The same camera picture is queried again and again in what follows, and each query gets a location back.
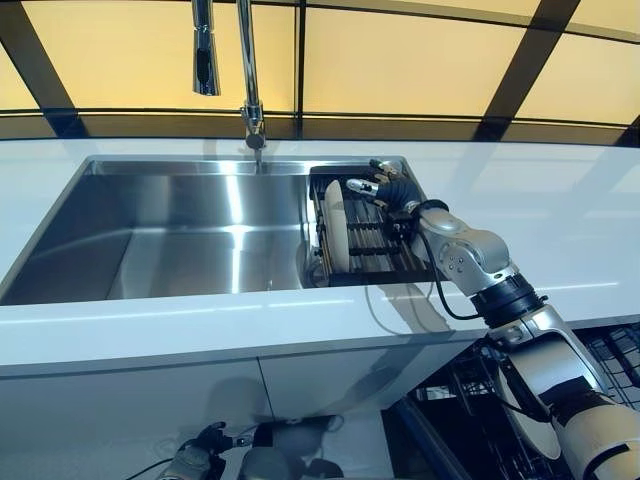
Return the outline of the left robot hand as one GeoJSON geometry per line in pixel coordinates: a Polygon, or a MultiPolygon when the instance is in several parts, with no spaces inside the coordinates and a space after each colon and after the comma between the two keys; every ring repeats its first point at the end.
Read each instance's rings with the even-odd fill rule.
{"type": "Polygon", "coordinates": [[[205,427],[192,441],[192,445],[209,455],[220,455],[233,448],[247,447],[252,443],[248,435],[230,436],[225,433],[226,423],[216,422],[205,427]]]}

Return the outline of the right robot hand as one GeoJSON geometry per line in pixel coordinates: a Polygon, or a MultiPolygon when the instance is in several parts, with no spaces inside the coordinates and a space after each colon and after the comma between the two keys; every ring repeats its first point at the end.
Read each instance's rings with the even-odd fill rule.
{"type": "Polygon", "coordinates": [[[349,190],[371,201],[382,202],[392,211],[411,213],[422,202],[418,186],[395,164],[371,159],[369,166],[375,171],[376,181],[350,178],[346,180],[349,190]]]}

